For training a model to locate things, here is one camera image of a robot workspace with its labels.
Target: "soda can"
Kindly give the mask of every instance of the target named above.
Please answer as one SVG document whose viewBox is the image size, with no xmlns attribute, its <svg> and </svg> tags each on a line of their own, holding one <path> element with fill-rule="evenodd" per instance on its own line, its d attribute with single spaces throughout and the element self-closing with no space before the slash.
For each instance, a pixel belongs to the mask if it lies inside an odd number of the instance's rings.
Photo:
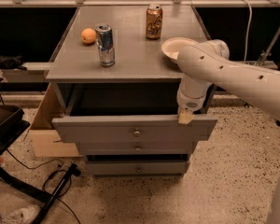
<svg viewBox="0 0 280 224">
<path fill-rule="evenodd" d="M 95 26 L 96 45 L 102 66 L 111 66 L 115 63 L 112 28 L 108 23 L 99 23 Z"/>
<path fill-rule="evenodd" d="M 147 38 L 161 37 L 162 8 L 160 5 L 149 5 L 147 9 Z"/>
</svg>

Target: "drawer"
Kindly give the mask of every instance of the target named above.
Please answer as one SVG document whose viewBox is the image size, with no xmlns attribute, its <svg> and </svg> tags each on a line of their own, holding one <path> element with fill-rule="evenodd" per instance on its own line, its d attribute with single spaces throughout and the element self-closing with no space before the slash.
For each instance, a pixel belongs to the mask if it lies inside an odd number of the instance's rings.
<svg viewBox="0 0 280 224">
<path fill-rule="evenodd" d="M 65 143 L 193 142 L 207 140 L 217 120 L 196 115 L 178 124 L 177 115 L 87 116 L 54 119 Z"/>
<path fill-rule="evenodd" d="M 134 156 L 127 159 L 99 159 L 86 161 L 86 167 L 91 175 L 182 175 L 189 168 L 189 161 L 180 158 L 159 159 L 160 155 L 152 159 L 138 159 Z"/>
<path fill-rule="evenodd" d="M 191 142 L 143 142 L 143 143 L 87 143 L 77 144 L 81 155 L 107 154 L 191 154 Z"/>
</svg>

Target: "drawer knob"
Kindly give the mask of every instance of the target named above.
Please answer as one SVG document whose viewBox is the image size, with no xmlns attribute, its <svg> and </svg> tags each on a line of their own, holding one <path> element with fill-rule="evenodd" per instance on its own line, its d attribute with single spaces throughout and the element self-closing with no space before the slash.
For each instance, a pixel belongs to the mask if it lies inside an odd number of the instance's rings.
<svg viewBox="0 0 280 224">
<path fill-rule="evenodd" d="M 135 129 L 135 131 L 133 132 L 133 136 L 135 137 L 139 137 L 140 136 L 140 131 L 138 129 Z"/>
</svg>

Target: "black chair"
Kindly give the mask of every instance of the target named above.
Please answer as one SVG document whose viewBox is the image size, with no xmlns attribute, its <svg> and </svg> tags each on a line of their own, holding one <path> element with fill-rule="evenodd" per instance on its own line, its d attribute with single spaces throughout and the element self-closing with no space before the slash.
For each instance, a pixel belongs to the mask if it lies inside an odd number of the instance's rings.
<svg viewBox="0 0 280 224">
<path fill-rule="evenodd" d="M 14 105 L 0 105 L 0 156 L 30 126 L 30 123 L 23 120 L 22 116 L 23 111 L 19 107 Z M 52 194 L 50 194 L 20 181 L 0 166 L 0 179 L 9 184 L 11 187 L 24 192 L 44 204 L 41 207 L 40 213 L 33 222 L 34 224 L 42 221 L 46 213 L 61 194 L 71 175 L 80 175 L 80 171 L 74 163 L 69 167 Z"/>
</svg>

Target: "bowl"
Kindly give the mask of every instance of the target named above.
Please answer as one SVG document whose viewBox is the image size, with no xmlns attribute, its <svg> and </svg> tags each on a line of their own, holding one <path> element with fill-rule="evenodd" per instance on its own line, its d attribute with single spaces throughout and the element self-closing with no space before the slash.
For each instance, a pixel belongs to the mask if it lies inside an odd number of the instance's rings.
<svg viewBox="0 0 280 224">
<path fill-rule="evenodd" d="M 161 45 L 162 52 L 169 57 L 173 63 L 177 63 L 177 56 L 180 50 L 186 46 L 191 46 L 198 43 L 195 40 L 185 38 L 185 37 L 175 37 L 169 40 L 166 40 Z"/>
</svg>

